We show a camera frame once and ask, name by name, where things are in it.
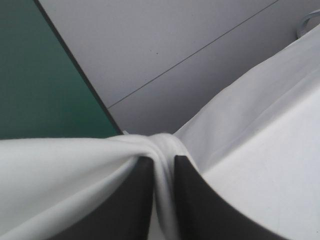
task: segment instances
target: white cloth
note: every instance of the white cloth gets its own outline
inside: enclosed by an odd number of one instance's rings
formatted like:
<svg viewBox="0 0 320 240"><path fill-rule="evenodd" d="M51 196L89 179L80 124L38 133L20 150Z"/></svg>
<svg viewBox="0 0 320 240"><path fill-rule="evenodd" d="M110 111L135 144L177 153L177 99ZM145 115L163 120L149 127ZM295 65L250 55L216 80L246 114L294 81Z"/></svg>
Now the white cloth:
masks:
<svg viewBox="0 0 320 240"><path fill-rule="evenodd" d="M175 135L228 203L320 238L320 25L216 95Z"/></svg>
<svg viewBox="0 0 320 240"><path fill-rule="evenodd" d="M177 240L173 159L186 155L227 202L295 240L320 231L320 26L254 67L174 136L0 141L0 240L42 240L112 194L139 156L155 166L166 239ZM153 211L149 239L163 240Z"/></svg>
<svg viewBox="0 0 320 240"><path fill-rule="evenodd" d="M175 155L189 156L170 134L1 140L0 240L43 240L72 225L113 193L139 156L154 161L160 225L177 239ZM152 236L157 225L153 219L151 239L161 237Z"/></svg>

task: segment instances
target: dark gray panel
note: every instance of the dark gray panel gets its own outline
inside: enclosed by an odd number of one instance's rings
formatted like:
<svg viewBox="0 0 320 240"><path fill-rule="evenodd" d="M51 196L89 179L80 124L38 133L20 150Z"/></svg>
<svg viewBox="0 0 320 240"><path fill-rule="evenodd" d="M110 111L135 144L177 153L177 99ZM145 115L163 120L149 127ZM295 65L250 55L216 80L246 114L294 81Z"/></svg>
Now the dark gray panel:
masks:
<svg viewBox="0 0 320 240"><path fill-rule="evenodd" d="M174 133L219 91L293 42L299 20L318 8L319 0L280 0L110 112L129 133Z"/></svg>

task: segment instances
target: gray surface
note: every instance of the gray surface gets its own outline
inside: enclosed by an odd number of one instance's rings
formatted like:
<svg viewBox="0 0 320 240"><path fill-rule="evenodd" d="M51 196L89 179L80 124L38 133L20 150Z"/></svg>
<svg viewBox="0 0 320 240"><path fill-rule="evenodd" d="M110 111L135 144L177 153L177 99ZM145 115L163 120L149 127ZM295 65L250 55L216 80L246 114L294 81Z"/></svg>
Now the gray surface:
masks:
<svg viewBox="0 0 320 240"><path fill-rule="evenodd" d="M279 0L111 107L111 114L129 133L174 133L220 90L293 42L299 20L319 7L319 0Z"/></svg>
<svg viewBox="0 0 320 240"><path fill-rule="evenodd" d="M107 107L275 0L40 0Z"/></svg>

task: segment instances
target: white fabric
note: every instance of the white fabric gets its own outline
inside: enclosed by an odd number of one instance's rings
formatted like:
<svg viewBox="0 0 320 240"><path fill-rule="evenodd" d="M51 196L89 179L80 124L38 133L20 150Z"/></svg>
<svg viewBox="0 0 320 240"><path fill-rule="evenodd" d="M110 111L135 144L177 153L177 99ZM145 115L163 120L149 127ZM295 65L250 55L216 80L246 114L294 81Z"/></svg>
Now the white fabric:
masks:
<svg viewBox="0 0 320 240"><path fill-rule="evenodd" d="M175 134L204 179L269 230L320 238L320 25L216 95Z"/></svg>
<svg viewBox="0 0 320 240"><path fill-rule="evenodd" d="M320 26L212 99L174 136L0 141L0 240L42 240L113 193L137 157L155 166L149 239L177 240L173 159L186 155L242 213L295 240L320 231Z"/></svg>
<svg viewBox="0 0 320 240"><path fill-rule="evenodd" d="M139 156L154 161L158 218L167 239L177 239L175 155L189 156L169 134L1 140L0 240L43 240L72 225L113 193ZM152 236L157 225L153 219L151 239L161 237Z"/></svg>

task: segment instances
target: dark green surface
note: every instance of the dark green surface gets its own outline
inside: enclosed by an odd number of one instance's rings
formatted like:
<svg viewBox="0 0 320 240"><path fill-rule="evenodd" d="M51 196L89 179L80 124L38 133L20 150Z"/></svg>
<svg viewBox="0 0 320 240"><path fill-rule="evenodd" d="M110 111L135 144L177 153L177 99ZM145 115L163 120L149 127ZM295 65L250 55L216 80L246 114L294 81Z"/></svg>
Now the dark green surface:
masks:
<svg viewBox="0 0 320 240"><path fill-rule="evenodd" d="M32 0L0 0L0 139L114 136Z"/></svg>

